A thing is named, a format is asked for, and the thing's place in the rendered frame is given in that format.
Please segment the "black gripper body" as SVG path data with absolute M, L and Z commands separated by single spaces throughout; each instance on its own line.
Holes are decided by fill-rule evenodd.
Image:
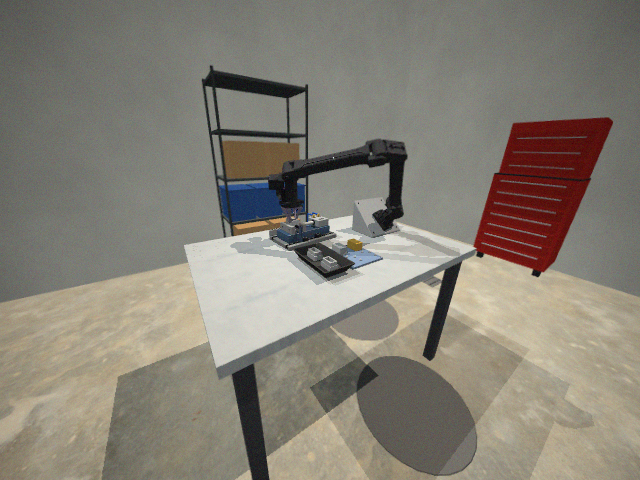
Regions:
M 301 205 L 301 203 L 304 204 L 304 200 L 300 200 L 298 199 L 298 195 L 297 195 L 297 189 L 294 190 L 286 190 L 286 202 L 284 201 L 279 201 L 279 204 L 281 205 L 281 207 L 284 208 L 296 208 L 296 207 L 302 207 L 303 205 Z M 284 204 L 284 205 L 282 205 Z

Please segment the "yellow rectangular block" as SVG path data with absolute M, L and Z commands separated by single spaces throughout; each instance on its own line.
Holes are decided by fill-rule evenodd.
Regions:
M 354 250 L 354 251 L 359 251 L 362 250 L 362 243 L 361 241 L 358 241 L 356 239 L 349 239 L 347 241 L 347 247 Z

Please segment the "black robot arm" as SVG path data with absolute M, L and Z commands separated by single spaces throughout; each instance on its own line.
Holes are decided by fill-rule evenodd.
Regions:
M 372 214 L 383 231 L 386 231 L 394 226 L 392 223 L 394 219 L 401 218 L 404 215 L 401 194 L 404 163 L 408 155 L 404 142 L 384 139 L 375 140 L 366 141 L 365 144 L 367 145 L 352 150 L 311 159 L 286 161 L 283 164 L 282 173 L 269 175 L 269 189 L 276 190 L 278 199 L 286 202 L 285 189 L 288 192 L 289 190 L 294 192 L 297 189 L 297 181 L 300 178 L 355 165 L 366 164 L 369 168 L 372 168 L 390 163 L 389 197 L 386 199 L 385 204 L 387 209 L 381 209 Z M 372 152 L 371 156 L 370 152 Z

